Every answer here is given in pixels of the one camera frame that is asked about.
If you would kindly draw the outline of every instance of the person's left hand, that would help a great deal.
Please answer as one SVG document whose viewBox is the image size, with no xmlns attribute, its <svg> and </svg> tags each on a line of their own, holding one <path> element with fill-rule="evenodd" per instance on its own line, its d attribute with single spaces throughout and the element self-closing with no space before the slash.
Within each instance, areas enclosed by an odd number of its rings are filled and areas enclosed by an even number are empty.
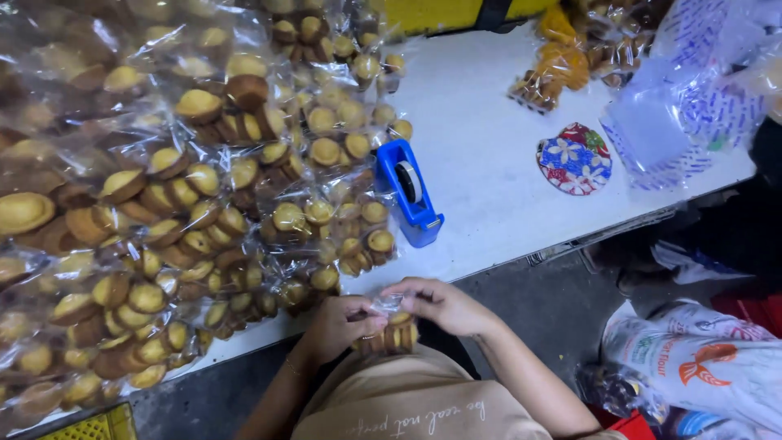
<svg viewBox="0 0 782 440">
<path fill-rule="evenodd" d="M 299 349 L 305 362 L 316 368 L 331 362 L 359 337 L 376 334 L 388 325 L 388 319 L 370 305 L 368 298 L 360 296 L 326 298 L 294 350 Z M 349 323 L 348 318 L 358 312 L 369 316 Z"/>
</svg>

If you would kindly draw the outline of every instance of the tape dispenser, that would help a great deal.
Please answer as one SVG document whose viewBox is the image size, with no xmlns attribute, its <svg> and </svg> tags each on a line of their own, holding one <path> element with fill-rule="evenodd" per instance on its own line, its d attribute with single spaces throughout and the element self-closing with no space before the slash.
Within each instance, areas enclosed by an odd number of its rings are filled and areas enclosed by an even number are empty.
<svg viewBox="0 0 782 440">
<path fill-rule="evenodd" d="M 396 193 L 400 209 L 394 211 L 407 241 L 424 247 L 437 240 L 445 216 L 432 207 L 410 144 L 404 139 L 388 142 L 378 148 L 377 158 L 379 183 Z"/>
</svg>

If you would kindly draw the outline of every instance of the floor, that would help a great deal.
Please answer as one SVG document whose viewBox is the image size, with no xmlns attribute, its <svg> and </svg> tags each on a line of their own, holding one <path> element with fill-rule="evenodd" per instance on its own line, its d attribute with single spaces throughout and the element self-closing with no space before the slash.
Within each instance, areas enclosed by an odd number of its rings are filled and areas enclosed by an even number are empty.
<svg viewBox="0 0 782 440">
<path fill-rule="evenodd" d="M 538 267 L 509 262 L 458 280 L 455 284 L 495 311 L 571 388 L 580 362 L 597 358 L 608 317 L 627 299 L 615 287 L 616 274 L 590 274 L 577 254 Z M 644 288 L 630 300 L 640 316 L 667 301 L 689 297 L 707 301 L 724 284 Z M 282 364 L 295 340 L 283 341 L 217 366 L 187 374 L 127 400 L 133 406 L 139 438 L 230 438 L 244 421 Z M 465 341 L 479 373 L 492 377 L 472 341 Z M 74 414 L 23 433 L 36 438 L 86 416 Z"/>
</svg>

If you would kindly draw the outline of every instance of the gold bracelet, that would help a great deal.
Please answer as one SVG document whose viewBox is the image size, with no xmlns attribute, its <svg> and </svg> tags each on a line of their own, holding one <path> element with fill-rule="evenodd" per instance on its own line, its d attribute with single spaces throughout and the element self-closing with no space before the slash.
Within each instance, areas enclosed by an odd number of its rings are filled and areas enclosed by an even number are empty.
<svg viewBox="0 0 782 440">
<path fill-rule="evenodd" d="M 298 371 L 296 371 L 295 368 L 293 368 L 293 364 L 291 364 L 290 359 L 288 359 L 288 355 L 285 355 L 285 363 L 288 364 L 288 367 L 290 367 L 293 374 L 295 374 L 296 376 L 301 376 L 301 373 L 299 373 Z"/>
</svg>

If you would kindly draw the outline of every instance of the white table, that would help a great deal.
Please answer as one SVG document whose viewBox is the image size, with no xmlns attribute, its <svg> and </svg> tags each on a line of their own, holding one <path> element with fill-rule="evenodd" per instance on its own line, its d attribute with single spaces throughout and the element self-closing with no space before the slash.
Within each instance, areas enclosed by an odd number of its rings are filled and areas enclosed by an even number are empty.
<svg viewBox="0 0 782 440">
<path fill-rule="evenodd" d="M 477 31 L 421 43 L 391 103 L 413 123 L 411 144 L 432 203 L 446 221 L 435 243 L 414 249 L 402 239 L 402 258 L 357 279 L 343 277 L 346 291 L 362 294 L 405 276 L 457 280 L 755 173 L 746 152 L 735 150 L 690 179 L 686 189 L 631 190 L 625 168 L 597 120 L 610 100 L 602 83 L 563 92 L 559 108 L 547 116 L 505 97 L 515 76 L 533 65 L 539 44 L 529 23 L 510 34 Z M 538 141 L 556 136 L 572 122 L 600 132 L 614 159 L 606 187 L 588 197 L 554 188 L 536 164 Z M 306 315 L 290 319 L 281 313 L 230 341 L 215 340 L 209 354 L 185 373 L 300 333 L 307 321 Z"/>
</svg>

